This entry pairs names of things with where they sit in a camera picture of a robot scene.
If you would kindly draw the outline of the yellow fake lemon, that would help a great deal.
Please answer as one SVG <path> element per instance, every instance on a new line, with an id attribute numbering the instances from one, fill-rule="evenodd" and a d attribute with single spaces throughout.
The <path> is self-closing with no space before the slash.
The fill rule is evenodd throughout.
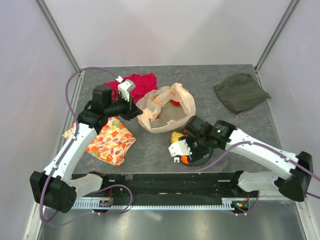
<path id="1" fill-rule="evenodd" d="M 180 133 L 180 132 L 172 132 L 171 134 L 171 138 L 170 138 L 170 142 L 173 144 L 173 143 L 176 143 L 180 140 L 180 138 L 184 137 L 185 135 Z"/>

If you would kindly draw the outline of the fake orange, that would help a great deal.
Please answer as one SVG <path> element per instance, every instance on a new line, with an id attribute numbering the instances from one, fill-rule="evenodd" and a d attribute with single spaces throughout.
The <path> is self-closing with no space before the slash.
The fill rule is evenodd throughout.
<path id="1" fill-rule="evenodd" d="M 181 161 L 183 164 L 186 164 L 186 165 L 189 164 L 189 158 L 188 158 L 187 155 L 182 155 L 182 156 L 180 157 L 180 161 Z"/>

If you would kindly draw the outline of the translucent plastic bag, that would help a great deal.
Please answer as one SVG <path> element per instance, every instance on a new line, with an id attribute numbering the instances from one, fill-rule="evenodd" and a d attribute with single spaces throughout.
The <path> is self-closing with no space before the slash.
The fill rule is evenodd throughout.
<path id="1" fill-rule="evenodd" d="M 180 102 L 180 106 L 174 106 L 171 100 Z M 136 105 L 143 111 L 137 116 L 138 123 L 153 134 L 179 129 L 196 114 L 194 97 L 177 82 L 148 92 Z"/>

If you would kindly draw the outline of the red fake pepper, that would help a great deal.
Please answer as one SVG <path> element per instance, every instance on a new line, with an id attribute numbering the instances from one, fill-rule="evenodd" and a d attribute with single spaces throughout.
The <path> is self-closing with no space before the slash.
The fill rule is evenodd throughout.
<path id="1" fill-rule="evenodd" d="M 172 100 L 172 99 L 170 100 L 170 102 L 176 107 L 181 105 L 179 101 L 175 101 L 175 100 Z"/>

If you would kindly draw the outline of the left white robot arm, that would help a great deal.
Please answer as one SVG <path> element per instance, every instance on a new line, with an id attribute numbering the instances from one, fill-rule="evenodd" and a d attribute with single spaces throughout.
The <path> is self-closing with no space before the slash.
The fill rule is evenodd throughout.
<path id="1" fill-rule="evenodd" d="M 120 116 L 129 121 L 142 111 L 134 103 L 131 91 L 135 84 L 126 80 L 114 90 L 108 85 L 97 85 L 92 99 L 78 115 L 75 127 L 63 147 L 42 172 L 34 171 L 30 185 L 35 202 L 67 213 L 75 201 L 88 194 L 106 196 L 110 185 L 98 173 L 72 179 L 72 174 L 89 144 L 98 136 L 109 118 Z"/>

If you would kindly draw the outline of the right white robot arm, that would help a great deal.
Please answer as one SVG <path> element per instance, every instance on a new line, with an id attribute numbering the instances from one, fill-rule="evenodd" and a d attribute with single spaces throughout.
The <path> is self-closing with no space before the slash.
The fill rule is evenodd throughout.
<path id="1" fill-rule="evenodd" d="M 214 149 L 221 149 L 223 157 L 235 153 L 268 169 L 267 172 L 240 172 L 236 180 L 229 184 L 233 196 L 277 189 L 292 201 L 305 200 L 313 174 L 313 160 L 309 153 L 301 151 L 296 154 L 276 148 L 224 120 L 217 120 L 211 125 L 193 116 L 185 125 L 184 132 L 177 145 L 179 153 L 189 157 L 188 165 L 200 165 L 201 162 L 195 157 L 210 157 Z"/>

